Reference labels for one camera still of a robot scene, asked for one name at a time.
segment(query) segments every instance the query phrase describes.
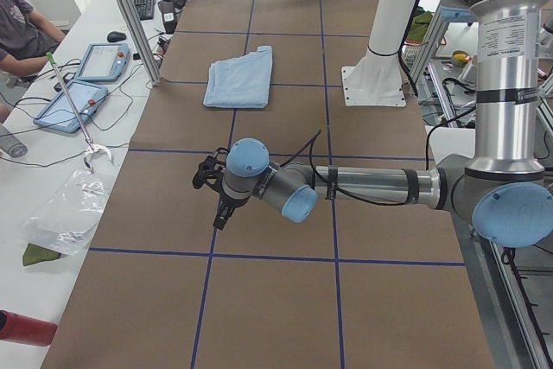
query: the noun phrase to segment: green object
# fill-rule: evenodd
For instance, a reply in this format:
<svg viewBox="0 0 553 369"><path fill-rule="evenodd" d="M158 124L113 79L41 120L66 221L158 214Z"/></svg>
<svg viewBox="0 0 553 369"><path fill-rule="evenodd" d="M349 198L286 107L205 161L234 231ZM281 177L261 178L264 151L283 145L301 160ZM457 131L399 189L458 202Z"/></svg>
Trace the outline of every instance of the green object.
<svg viewBox="0 0 553 369"><path fill-rule="evenodd" d="M48 60L50 61L51 64L55 64L54 56L52 55L51 52L46 52L46 56L48 57Z"/></svg>
<svg viewBox="0 0 553 369"><path fill-rule="evenodd" d="M407 34L407 42L423 43L424 36L429 30L430 22L432 21L432 13L424 12L413 18L413 23Z"/></svg>
<svg viewBox="0 0 553 369"><path fill-rule="evenodd" d="M42 263L44 261L54 261L61 257L61 254L56 251L42 248L34 244L27 244L27 249L23 253L23 267L28 265Z"/></svg>

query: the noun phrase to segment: blue joint cap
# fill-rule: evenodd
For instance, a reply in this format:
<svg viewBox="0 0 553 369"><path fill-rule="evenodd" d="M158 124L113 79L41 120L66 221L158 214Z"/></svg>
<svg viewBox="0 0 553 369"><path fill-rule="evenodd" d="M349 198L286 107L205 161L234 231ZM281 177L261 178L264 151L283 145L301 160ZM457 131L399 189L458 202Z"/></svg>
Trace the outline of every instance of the blue joint cap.
<svg viewBox="0 0 553 369"><path fill-rule="evenodd" d="M536 183L510 183L482 198L473 211L482 237L507 248L530 246L553 231L553 195Z"/></svg>
<svg viewBox="0 0 553 369"><path fill-rule="evenodd" d="M309 185L304 185L286 200L282 215L299 224L309 216L318 199L317 193Z"/></svg>
<svg viewBox="0 0 553 369"><path fill-rule="evenodd" d="M226 157L226 168L239 177L253 177L269 166L269 151L255 138L238 140Z"/></svg>
<svg viewBox="0 0 553 369"><path fill-rule="evenodd" d="M476 22L476 17L468 8L452 8L450 6L440 6L442 20L444 22Z"/></svg>

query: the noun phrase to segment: person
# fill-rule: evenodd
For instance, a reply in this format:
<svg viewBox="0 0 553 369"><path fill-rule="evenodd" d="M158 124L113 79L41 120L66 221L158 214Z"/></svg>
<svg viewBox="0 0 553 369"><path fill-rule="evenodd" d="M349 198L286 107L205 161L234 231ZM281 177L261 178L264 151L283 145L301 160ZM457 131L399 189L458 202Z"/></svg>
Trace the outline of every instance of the person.
<svg viewBox="0 0 553 369"><path fill-rule="evenodd" d="M25 0L0 0L0 70L24 78L38 73L65 35ZM10 114L0 103L0 123Z"/></svg>

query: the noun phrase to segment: transparent bottle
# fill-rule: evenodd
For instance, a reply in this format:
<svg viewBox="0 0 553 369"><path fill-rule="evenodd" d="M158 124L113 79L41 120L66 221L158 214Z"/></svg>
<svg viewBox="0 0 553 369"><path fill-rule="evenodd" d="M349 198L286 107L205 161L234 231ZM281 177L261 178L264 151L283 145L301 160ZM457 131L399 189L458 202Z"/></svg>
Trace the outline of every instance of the transparent bottle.
<svg viewBox="0 0 553 369"><path fill-rule="evenodd" d="M0 149L14 159L27 154L27 146L17 140L2 124L0 124Z"/></svg>

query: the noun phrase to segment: warning label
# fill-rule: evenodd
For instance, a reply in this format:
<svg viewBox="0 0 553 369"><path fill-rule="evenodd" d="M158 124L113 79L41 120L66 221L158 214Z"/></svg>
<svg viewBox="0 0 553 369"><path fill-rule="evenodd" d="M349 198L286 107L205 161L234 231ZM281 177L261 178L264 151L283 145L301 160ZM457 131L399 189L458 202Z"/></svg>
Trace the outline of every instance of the warning label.
<svg viewBox="0 0 553 369"><path fill-rule="evenodd" d="M538 26L539 16L534 12L481 23L478 61L522 55L529 59L537 57Z"/></svg>

